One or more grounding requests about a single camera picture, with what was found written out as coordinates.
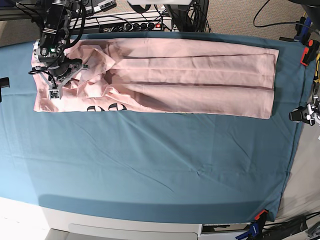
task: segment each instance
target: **gray carpet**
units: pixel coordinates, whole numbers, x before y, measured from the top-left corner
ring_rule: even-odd
[[[253,18],[266,0],[211,0],[208,22],[212,32],[222,34],[247,35],[268,39],[291,38],[295,35],[294,25],[280,25],[255,28]],[[117,7],[107,13],[131,11],[126,0],[116,0]],[[304,10],[288,0],[271,0],[257,19],[258,24],[297,21]],[[34,41],[39,38],[35,23],[27,20],[0,21],[0,46]]]

